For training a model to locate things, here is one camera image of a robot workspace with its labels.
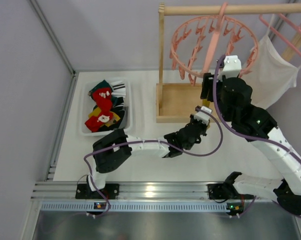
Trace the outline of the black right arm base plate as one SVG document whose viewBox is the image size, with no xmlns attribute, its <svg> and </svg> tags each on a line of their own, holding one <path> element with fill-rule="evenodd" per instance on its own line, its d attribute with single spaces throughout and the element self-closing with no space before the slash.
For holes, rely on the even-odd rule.
<svg viewBox="0 0 301 240">
<path fill-rule="evenodd" d="M 211 200 L 239 200 L 239 194 L 232 185 L 226 183 L 212 183 L 207 185 Z"/>
</svg>

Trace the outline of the red sock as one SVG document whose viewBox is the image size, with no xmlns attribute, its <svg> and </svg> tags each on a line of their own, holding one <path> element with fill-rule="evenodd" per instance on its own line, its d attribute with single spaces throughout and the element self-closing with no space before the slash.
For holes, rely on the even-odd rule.
<svg viewBox="0 0 301 240">
<path fill-rule="evenodd" d="M 114 114 L 111 111 L 99 112 L 98 115 L 90 114 L 88 116 L 88 120 L 84 124 L 92 133 L 94 133 L 97 132 L 100 127 L 108 123 L 113 116 Z"/>
<path fill-rule="evenodd" d="M 110 87 L 97 89 L 92 97 L 102 112 L 109 112 L 112 109 L 112 89 Z"/>
</svg>

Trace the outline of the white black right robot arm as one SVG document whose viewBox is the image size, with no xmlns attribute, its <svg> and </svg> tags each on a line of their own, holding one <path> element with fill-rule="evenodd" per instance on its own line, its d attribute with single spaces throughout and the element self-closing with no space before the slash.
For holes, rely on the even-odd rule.
<svg viewBox="0 0 301 240">
<path fill-rule="evenodd" d="M 287 212 L 301 215 L 301 156 L 267 110 L 251 103 L 253 89 L 239 77 L 205 73 L 201 98 L 214 104 L 221 123 L 257 148 L 279 171 L 280 179 L 232 172 L 223 182 L 227 199 L 252 195 L 269 199 Z"/>
</svg>

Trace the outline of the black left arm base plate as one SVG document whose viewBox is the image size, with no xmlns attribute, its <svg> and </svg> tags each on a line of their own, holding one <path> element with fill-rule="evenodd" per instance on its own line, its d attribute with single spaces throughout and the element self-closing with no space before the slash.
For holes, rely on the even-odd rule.
<svg viewBox="0 0 301 240">
<path fill-rule="evenodd" d="M 107 183 L 99 191 L 109 200 L 115 200 L 119 193 L 120 185 L 116 183 Z M 76 187 L 75 199 L 78 200 L 102 200 L 103 197 L 97 192 L 92 191 L 87 183 L 78 184 Z"/>
</svg>

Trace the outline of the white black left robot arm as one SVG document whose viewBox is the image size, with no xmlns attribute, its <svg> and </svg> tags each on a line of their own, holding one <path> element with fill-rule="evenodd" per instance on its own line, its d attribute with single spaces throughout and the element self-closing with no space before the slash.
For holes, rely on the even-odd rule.
<svg viewBox="0 0 301 240">
<path fill-rule="evenodd" d="M 106 186 L 107 175 L 117 170 L 126 160 L 135 156 L 155 156 L 159 158 L 175 158 L 189 151 L 195 144 L 201 143 L 206 135 L 210 117 L 203 113 L 190 115 L 190 121 L 176 132 L 158 139 L 142 140 L 125 134 L 117 129 L 96 141 L 92 147 L 94 169 L 87 177 L 87 184 L 92 192 L 102 190 Z"/>
</svg>

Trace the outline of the yellow bear pattern sock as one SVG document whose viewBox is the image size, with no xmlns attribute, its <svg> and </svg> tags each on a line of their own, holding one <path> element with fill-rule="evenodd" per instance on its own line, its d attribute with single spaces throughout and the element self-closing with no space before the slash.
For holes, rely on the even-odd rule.
<svg viewBox="0 0 301 240">
<path fill-rule="evenodd" d="M 207 115 L 207 114 L 211 114 L 212 111 L 211 109 L 209 108 L 210 106 L 210 101 L 208 101 L 207 99 L 203 99 L 202 100 L 202 107 L 201 107 L 201 110 L 204 112 L 204 121 L 205 121 L 205 124 L 207 125 L 207 129 L 210 128 L 210 116 Z"/>
</svg>

